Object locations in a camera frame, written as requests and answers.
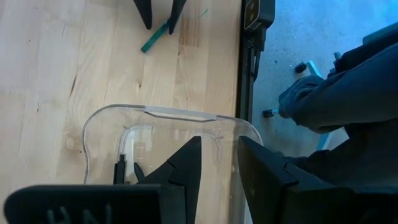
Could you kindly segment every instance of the clear plastic container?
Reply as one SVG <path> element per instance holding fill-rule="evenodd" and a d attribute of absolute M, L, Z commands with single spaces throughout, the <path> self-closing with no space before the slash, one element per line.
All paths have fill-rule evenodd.
<path fill-rule="evenodd" d="M 126 181 L 135 184 L 134 162 L 147 176 L 193 136 L 202 141 L 197 223 L 243 222 L 245 198 L 236 145 L 239 136 L 262 141 L 257 130 L 241 119 L 150 106 L 101 108 L 83 128 L 84 182 L 112 184 L 114 164 L 125 154 Z"/>

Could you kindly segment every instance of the wooden table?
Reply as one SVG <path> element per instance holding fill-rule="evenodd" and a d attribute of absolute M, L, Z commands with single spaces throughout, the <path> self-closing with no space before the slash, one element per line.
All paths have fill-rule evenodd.
<path fill-rule="evenodd" d="M 80 184 L 81 129 L 125 103 L 234 116 L 241 0 L 188 0 L 173 35 L 140 47 L 132 0 L 0 0 L 0 199 L 33 184 Z"/>

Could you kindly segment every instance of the person's arm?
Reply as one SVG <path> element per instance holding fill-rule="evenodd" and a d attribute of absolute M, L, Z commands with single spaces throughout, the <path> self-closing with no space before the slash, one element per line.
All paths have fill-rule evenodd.
<path fill-rule="evenodd" d="M 279 113 L 318 132 L 398 118 L 398 44 L 326 80 L 298 80 L 279 96 Z"/>

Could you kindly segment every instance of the black pants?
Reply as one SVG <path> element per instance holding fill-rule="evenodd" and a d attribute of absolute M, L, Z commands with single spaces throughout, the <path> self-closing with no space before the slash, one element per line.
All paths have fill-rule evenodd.
<path fill-rule="evenodd" d="M 279 113 L 349 140 L 295 163 L 336 185 L 398 185 L 398 44 L 326 80 L 311 75 L 279 96 Z"/>

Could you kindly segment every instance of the chair wheel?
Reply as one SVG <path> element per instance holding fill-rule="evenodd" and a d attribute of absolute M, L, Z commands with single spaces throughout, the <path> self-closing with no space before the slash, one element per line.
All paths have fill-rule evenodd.
<path fill-rule="evenodd" d="M 263 118 L 271 118 L 273 116 L 274 116 L 274 114 L 272 113 L 272 110 L 265 110 L 262 112 Z"/>
<path fill-rule="evenodd" d="M 302 73 L 307 69 L 307 65 L 304 62 L 301 62 L 294 68 L 295 73 Z"/>

